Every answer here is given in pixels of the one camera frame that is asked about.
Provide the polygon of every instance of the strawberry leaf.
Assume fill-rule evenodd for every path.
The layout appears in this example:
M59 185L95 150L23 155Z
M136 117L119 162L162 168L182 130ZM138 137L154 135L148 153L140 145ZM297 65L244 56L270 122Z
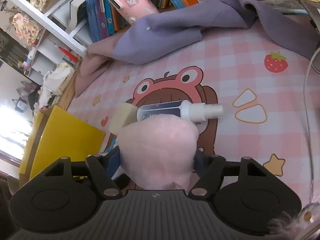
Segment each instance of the strawberry leaf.
M280 52L270 52L271 57L277 59L278 61L287 60L286 57L280 55Z

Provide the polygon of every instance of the white cable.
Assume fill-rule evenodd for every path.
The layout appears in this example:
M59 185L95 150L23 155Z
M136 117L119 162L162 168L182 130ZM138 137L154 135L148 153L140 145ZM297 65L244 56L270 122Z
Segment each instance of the white cable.
M304 78L304 82L303 82L303 103L304 103L304 109L306 111L306 120L307 120L307 143L308 143L308 153L309 153L309 163L310 163L310 195L309 195L309 202L312 203L312 199L313 199L313 192L314 192L314 164L313 164L313 156L312 156L312 149L311 149L311 134L310 134L310 123L309 123L309 116L308 116L308 111L307 111L307 104L306 104L306 85L307 85L307 80L308 80L308 76L310 73L310 69L313 65L313 61L316 58L316 56L319 54L320 52L320 47L314 52L313 56L310 59L310 63L307 69L307 73L306 76Z

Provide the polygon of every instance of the red pointed object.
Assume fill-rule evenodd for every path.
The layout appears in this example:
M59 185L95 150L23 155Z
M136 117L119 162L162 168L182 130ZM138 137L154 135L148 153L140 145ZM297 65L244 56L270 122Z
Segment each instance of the red pointed object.
M79 58L67 51L64 48L61 48L60 46L58 47L67 57L69 57L73 62L77 63Z

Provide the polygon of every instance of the red strawberry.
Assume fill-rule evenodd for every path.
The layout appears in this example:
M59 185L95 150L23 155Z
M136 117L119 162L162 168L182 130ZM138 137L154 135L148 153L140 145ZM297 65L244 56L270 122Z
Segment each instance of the red strawberry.
M288 67L286 58L280 55L280 52L270 52L264 59L266 69L273 73L284 71Z

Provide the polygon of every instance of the pink plush doll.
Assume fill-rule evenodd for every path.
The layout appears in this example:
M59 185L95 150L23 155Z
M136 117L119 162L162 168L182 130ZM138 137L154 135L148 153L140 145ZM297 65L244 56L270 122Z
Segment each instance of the pink plush doll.
M188 189L199 131L169 114L149 117L119 130L121 166L147 190Z

